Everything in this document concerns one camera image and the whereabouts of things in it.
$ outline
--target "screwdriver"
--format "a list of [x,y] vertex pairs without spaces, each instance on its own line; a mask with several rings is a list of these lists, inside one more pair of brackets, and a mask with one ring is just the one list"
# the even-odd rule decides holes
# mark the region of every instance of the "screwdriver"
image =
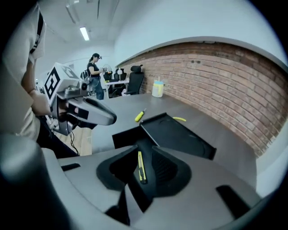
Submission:
[[136,116],[136,118],[135,118],[135,121],[136,121],[136,122],[138,122],[138,121],[141,119],[141,117],[144,115],[145,111],[146,111],[146,109],[144,109],[142,112],[140,112],[140,113]]

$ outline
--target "brick wall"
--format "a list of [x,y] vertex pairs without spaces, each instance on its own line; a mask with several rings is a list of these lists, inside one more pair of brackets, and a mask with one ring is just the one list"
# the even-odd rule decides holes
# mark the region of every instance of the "brick wall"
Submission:
[[164,93],[221,122],[262,155],[288,116],[288,78],[265,57],[241,47],[181,43],[121,64],[143,65],[141,92],[164,81]]

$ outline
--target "table surface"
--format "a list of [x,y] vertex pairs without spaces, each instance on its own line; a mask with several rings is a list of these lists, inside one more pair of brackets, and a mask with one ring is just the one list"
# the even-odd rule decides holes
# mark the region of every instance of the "table surface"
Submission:
[[109,126],[98,125],[92,130],[93,154],[115,149],[112,135],[139,126],[135,117],[147,108],[142,119],[164,112],[171,117],[185,118],[186,122],[179,122],[216,148],[213,161],[253,188],[256,187],[256,156],[253,149],[231,130],[198,109],[167,95],[156,98],[151,94],[138,94],[110,98],[103,103],[116,113],[117,121]]
[[124,81],[106,82],[106,83],[104,83],[104,85],[127,84],[127,83],[129,83],[129,79],[126,79]]

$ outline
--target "wooden floor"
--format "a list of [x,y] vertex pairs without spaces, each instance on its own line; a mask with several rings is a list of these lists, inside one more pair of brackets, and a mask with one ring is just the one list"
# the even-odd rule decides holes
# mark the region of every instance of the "wooden floor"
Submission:
[[[74,133],[74,146],[77,148],[79,151],[79,154],[81,156],[86,156],[86,155],[91,155],[92,154],[92,147],[91,147],[91,129],[89,128],[80,128],[76,127],[73,130]],[[56,133],[55,135],[63,141],[67,146],[69,146],[73,151],[75,149],[71,146],[71,139],[70,136],[64,136],[60,133]]]

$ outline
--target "ceiling light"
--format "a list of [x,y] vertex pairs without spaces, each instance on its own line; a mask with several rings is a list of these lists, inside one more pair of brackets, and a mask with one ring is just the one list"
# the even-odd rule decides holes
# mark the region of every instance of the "ceiling light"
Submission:
[[80,31],[81,31],[81,33],[82,33],[82,35],[83,35],[85,41],[89,41],[89,36],[88,36],[88,34],[87,34],[86,27],[82,27],[82,28],[80,28]]

